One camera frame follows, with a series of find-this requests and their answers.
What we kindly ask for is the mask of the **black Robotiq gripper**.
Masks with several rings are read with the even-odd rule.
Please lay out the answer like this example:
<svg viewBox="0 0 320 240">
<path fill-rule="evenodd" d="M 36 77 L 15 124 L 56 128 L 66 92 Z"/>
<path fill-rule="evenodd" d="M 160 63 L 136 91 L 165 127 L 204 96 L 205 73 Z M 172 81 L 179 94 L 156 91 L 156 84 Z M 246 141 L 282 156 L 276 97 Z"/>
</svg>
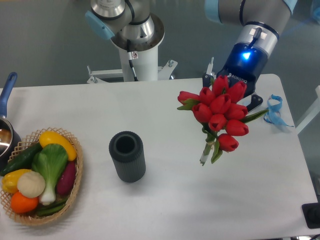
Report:
<svg viewBox="0 0 320 240">
<path fill-rule="evenodd" d="M 241 100 L 241 105 L 247 108 L 248 113 L 263 103 L 263 98 L 254 92 L 257 80 L 267 61 L 268 55 L 262 50 L 255 47 L 250 48 L 245 43 L 237 43 L 230 52 L 223 68 L 216 74 L 217 77 L 227 76 L 230 87 L 237 82 L 246 84 L 245 98 Z M 213 72 L 210 74 L 204 73 L 202 75 L 202 86 L 209 88 L 216 80 L 216 76 Z"/>
</svg>

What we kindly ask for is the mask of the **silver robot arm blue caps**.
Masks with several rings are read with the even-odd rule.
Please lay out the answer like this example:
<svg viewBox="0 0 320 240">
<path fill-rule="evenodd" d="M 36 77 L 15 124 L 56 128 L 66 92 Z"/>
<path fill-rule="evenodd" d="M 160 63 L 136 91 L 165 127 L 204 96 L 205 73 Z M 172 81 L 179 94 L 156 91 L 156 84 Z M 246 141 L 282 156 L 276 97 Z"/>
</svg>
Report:
<svg viewBox="0 0 320 240">
<path fill-rule="evenodd" d="M 217 73 L 227 76 L 229 85 L 246 84 L 249 111 L 262 104 L 256 83 L 285 26 L 292 16 L 295 0 L 206 0 L 206 17 L 221 24 L 241 25 L 242 30 L 224 66 Z"/>
</svg>

